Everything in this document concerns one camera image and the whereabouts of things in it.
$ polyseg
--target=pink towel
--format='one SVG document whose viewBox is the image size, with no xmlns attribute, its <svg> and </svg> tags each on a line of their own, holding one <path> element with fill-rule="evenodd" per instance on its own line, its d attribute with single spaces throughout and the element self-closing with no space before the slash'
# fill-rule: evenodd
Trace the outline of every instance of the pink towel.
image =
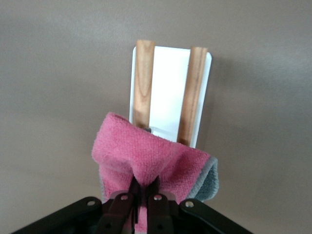
<svg viewBox="0 0 312 234">
<path fill-rule="evenodd" d="M 189 197 L 212 198 L 218 190 L 214 157 L 154 136 L 114 113 L 101 125 L 92 156 L 99 164 L 104 201 L 115 191 L 127 190 L 133 175 L 141 186 L 159 176 L 160 189 L 175 194 L 178 203 Z M 146 223 L 142 208 L 136 231 L 146 232 Z"/>
</svg>

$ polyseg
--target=wooden dowel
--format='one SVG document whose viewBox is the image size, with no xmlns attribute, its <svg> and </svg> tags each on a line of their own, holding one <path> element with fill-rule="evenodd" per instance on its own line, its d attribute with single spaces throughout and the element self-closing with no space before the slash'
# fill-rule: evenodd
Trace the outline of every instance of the wooden dowel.
<svg viewBox="0 0 312 234">
<path fill-rule="evenodd" d="M 208 49 L 192 47 L 177 142 L 190 146 Z"/>
<path fill-rule="evenodd" d="M 136 42 L 133 124 L 139 128 L 148 128 L 150 122 L 155 44 L 149 40 Z"/>
</svg>

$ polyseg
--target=black metal bracket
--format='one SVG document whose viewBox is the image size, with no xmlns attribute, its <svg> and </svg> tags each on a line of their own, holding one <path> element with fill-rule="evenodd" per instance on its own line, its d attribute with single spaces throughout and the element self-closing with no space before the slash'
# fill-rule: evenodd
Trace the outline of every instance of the black metal bracket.
<svg viewBox="0 0 312 234">
<path fill-rule="evenodd" d="M 13 234 L 134 234 L 144 205 L 148 234 L 252 234 L 196 199 L 178 205 L 173 194 L 159 191 L 159 178 L 141 192 L 134 177 L 128 191 L 103 204 L 86 197 Z"/>
</svg>

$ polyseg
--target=towel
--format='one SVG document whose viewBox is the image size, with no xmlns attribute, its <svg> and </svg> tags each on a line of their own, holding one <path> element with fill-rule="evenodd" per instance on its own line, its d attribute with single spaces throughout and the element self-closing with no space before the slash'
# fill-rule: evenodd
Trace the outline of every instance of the towel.
<svg viewBox="0 0 312 234">
<path fill-rule="evenodd" d="M 92 157 L 99 164 L 103 202 L 113 192 L 127 190 L 133 175 L 142 187 L 159 176 L 159 189 L 175 194 L 177 203 L 213 198 L 219 188 L 215 157 L 154 136 L 114 113 L 100 127 Z M 141 207 L 136 232 L 147 231 L 146 214 Z"/>
</svg>

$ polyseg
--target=screw hole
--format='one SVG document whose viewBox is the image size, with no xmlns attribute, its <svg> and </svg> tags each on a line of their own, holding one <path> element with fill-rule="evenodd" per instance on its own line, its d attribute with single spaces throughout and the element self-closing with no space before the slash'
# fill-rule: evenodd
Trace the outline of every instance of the screw hole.
<svg viewBox="0 0 312 234">
<path fill-rule="evenodd" d="M 93 206 L 93 205 L 95 205 L 95 201 L 88 201 L 88 203 L 87 203 L 87 206 Z"/>
<path fill-rule="evenodd" d="M 108 224 L 106 224 L 106 226 L 105 226 L 106 228 L 111 228 L 112 227 L 112 223 L 108 223 Z"/>
</svg>

